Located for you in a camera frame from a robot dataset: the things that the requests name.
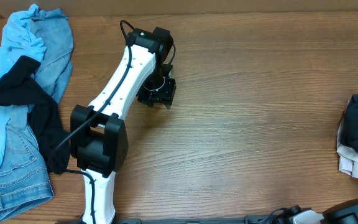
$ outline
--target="light blue shirt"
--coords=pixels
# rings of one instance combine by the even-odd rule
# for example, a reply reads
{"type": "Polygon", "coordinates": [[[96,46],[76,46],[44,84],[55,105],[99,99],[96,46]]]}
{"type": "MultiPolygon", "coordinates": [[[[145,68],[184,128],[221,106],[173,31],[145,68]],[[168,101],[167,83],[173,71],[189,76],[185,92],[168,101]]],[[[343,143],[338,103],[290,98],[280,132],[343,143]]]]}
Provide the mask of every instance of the light blue shirt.
{"type": "MultiPolygon", "coordinates": [[[[39,7],[31,5],[28,11],[13,13],[2,30],[0,46],[0,78],[7,73],[21,55],[42,61],[46,47],[29,29],[30,18],[38,14],[39,7]]],[[[6,124],[11,106],[0,106],[0,166],[6,146],[6,124]]]]}

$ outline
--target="denim fabric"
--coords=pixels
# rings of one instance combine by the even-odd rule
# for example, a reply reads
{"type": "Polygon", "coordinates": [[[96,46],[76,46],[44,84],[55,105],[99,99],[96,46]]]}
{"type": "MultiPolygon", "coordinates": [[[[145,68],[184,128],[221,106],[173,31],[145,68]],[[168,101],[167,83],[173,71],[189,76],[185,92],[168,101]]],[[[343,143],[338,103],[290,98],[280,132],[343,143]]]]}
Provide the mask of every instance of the denim fabric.
{"type": "Polygon", "coordinates": [[[28,107],[12,106],[0,168],[0,222],[53,197],[47,167],[27,125],[28,107]]]}
{"type": "Polygon", "coordinates": [[[66,90],[73,65],[73,35],[67,16],[61,9],[41,10],[29,22],[29,29],[42,38],[47,47],[41,66],[35,73],[35,81],[59,103],[66,90]]]}
{"type": "MultiPolygon", "coordinates": [[[[0,46],[0,78],[11,69],[21,55],[29,56],[39,62],[44,57],[46,47],[41,38],[29,31],[30,18],[38,12],[38,6],[32,5],[28,11],[13,13],[2,30],[0,46]]],[[[4,158],[6,145],[6,124],[9,121],[10,107],[0,106],[0,166],[4,158]]]]}
{"type": "MultiPolygon", "coordinates": [[[[9,17],[2,36],[0,78],[21,55],[34,58],[41,62],[35,80],[59,102],[73,69],[70,62],[73,37],[61,10],[39,11],[37,5],[32,5],[28,11],[15,12],[9,17]],[[11,20],[20,23],[13,26],[11,20]],[[4,40],[8,34],[17,34],[11,45],[4,40]]],[[[0,106],[0,221],[53,197],[45,161],[27,124],[30,109],[29,106],[0,106]]]]}

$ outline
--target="jeans pocket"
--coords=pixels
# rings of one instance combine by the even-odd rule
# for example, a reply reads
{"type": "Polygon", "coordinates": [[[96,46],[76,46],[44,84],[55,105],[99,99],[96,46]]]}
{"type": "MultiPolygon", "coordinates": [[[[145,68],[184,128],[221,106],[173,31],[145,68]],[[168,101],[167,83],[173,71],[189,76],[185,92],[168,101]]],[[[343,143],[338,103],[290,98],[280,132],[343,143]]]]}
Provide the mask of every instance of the jeans pocket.
{"type": "Polygon", "coordinates": [[[14,130],[7,129],[5,155],[0,167],[0,177],[12,173],[14,169],[25,167],[36,160],[37,158],[22,136],[14,130]]]}

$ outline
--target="wooden table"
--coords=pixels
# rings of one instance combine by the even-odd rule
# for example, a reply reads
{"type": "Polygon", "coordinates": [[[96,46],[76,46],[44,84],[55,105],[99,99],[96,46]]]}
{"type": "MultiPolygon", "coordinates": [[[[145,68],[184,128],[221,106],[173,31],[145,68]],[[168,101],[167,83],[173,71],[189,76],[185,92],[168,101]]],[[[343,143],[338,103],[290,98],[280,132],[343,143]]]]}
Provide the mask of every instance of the wooden table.
{"type": "MultiPolygon", "coordinates": [[[[342,112],[358,93],[358,12],[71,17],[66,129],[121,60],[120,19],[171,30],[177,91],[171,110],[134,102],[129,111],[119,218],[242,217],[296,204],[322,212],[358,197],[336,154],[342,112]]],[[[7,224],[81,217],[82,176],[50,177],[55,198],[7,224]]]]}

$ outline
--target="black bracket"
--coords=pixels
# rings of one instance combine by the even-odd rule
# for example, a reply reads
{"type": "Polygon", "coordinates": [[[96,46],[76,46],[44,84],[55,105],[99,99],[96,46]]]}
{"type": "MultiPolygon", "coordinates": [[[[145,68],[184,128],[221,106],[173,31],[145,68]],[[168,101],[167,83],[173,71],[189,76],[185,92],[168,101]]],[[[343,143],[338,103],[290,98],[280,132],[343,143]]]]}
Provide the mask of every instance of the black bracket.
{"type": "Polygon", "coordinates": [[[150,107],[153,107],[154,103],[163,103],[167,109],[170,109],[177,89],[175,79],[169,76],[171,69],[172,65],[162,65],[163,85],[154,90],[142,85],[136,94],[137,101],[150,107]]]}
{"type": "Polygon", "coordinates": [[[358,224],[358,198],[327,209],[323,216],[333,224],[358,224]]]}
{"type": "MultiPolygon", "coordinates": [[[[95,114],[93,107],[76,105],[71,112],[71,132],[95,114]]],[[[125,122],[116,114],[99,116],[88,126],[81,129],[71,139],[71,155],[77,158],[77,166],[83,170],[91,169],[108,177],[123,165],[128,152],[128,138],[125,122]],[[91,130],[104,125],[104,134],[91,130]]]]}

